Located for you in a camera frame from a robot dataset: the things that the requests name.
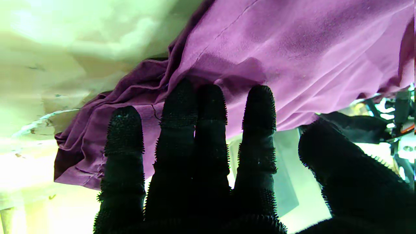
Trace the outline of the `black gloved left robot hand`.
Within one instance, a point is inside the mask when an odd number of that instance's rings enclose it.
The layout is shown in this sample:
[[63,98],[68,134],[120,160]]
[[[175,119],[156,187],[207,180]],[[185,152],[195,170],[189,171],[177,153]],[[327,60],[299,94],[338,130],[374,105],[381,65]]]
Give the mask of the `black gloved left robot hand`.
[[391,139],[387,122],[367,115],[348,116],[340,112],[321,114],[333,123],[351,142],[378,145]]

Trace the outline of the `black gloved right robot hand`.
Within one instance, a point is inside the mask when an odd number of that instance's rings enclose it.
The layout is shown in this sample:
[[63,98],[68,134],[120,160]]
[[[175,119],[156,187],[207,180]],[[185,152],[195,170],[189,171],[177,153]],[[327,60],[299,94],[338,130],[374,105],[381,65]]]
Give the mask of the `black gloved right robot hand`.
[[[145,190],[144,134],[132,106],[110,119],[95,234],[285,234],[276,213],[268,86],[248,93],[234,188],[228,178],[227,110],[214,84],[182,80],[165,99],[154,175]],[[301,234],[414,234],[415,194],[405,181],[319,119],[300,137],[299,156],[322,185],[331,218]]]

